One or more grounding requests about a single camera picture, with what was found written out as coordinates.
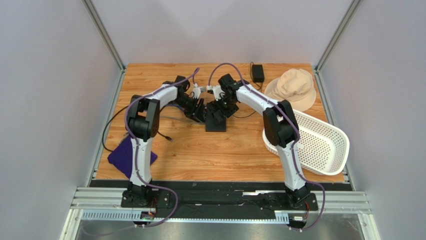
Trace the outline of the black network switch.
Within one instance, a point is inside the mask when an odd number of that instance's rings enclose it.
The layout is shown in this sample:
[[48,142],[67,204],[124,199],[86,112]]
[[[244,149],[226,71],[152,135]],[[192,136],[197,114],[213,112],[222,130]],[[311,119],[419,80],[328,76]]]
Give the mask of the black network switch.
[[227,118],[220,110],[212,112],[206,110],[205,131],[212,133],[224,133],[227,131]]

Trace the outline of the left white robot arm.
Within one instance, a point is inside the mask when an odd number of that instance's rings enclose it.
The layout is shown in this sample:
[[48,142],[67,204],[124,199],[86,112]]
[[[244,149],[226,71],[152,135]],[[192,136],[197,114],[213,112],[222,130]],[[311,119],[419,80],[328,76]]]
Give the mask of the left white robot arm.
[[187,94],[190,87],[190,81],[179,75],[175,81],[164,82],[152,93],[132,97],[125,113],[125,127],[132,146],[132,161],[129,185],[123,192],[123,207],[133,204],[145,208],[154,203],[150,169],[151,148],[153,139],[158,134],[161,109],[172,103],[182,108],[187,118],[196,123],[205,123],[204,100],[198,93]]

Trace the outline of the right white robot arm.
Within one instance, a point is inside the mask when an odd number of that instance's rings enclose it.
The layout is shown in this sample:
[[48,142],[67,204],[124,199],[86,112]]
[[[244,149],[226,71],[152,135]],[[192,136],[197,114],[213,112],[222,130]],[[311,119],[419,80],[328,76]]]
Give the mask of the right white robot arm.
[[215,97],[207,108],[216,122],[231,117],[239,109],[237,103],[244,103],[262,115],[264,134],[276,148],[284,171],[283,201],[291,209],[306,207],[311,191],[296,153],[301,137],[291,104],[286,100],[273,100],[244,79],[234,80],[230,74],[222,76],[218,85],[209,84],[206,89]]

